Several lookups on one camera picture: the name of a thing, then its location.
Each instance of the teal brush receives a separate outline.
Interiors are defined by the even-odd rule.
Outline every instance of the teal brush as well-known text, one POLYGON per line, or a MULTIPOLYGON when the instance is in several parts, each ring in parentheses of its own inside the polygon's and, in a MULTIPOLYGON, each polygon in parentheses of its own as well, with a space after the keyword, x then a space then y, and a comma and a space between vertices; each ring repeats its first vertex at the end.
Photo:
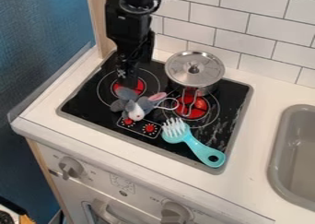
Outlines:
POLYGON ((198 141, 191 132, 190 126, 181 118, 170 118, 162 126, 163 139, 170 144, 185 142, 197 158, 211 168, 221 167, 227 157, 224 153, 211 147, 205 146, 198 141))

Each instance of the oven door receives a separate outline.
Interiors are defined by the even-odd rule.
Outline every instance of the oven door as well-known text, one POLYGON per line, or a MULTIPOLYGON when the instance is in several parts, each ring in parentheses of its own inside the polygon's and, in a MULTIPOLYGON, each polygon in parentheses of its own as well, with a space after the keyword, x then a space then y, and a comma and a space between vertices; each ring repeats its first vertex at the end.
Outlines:
POLYGON ((77 180, 50 171, 75 224, 159 224, 160 219, 77 180))

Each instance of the gray sink basin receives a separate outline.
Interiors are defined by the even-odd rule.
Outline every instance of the gray sink basin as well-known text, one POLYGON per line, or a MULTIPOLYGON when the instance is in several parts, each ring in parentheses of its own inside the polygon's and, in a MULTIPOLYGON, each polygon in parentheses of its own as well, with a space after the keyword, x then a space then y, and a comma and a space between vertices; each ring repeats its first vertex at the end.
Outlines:
POLYGON ((282 115, 268 179, 285 200, 315 211, 315 107, 295 105, 282 115))

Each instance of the tile backsplash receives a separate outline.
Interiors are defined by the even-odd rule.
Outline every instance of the tile backsplash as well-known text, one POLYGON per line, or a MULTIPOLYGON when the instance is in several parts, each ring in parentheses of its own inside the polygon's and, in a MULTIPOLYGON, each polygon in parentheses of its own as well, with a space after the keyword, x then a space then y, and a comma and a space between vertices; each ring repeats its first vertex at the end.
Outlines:
POLYGON ((163 0, 156 48, 315 88, 315 0, 163 0))

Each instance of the metal pot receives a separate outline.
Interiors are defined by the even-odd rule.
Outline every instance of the metal pot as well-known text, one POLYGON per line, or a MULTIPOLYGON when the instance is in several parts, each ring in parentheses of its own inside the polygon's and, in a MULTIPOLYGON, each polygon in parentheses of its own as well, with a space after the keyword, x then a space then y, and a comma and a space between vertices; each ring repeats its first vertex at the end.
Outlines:
POLYGON ((205 96, 212 93, 225 70, 220 59, 199 51, 176 53, 165 63, 171 86, 183 95, 205 96))

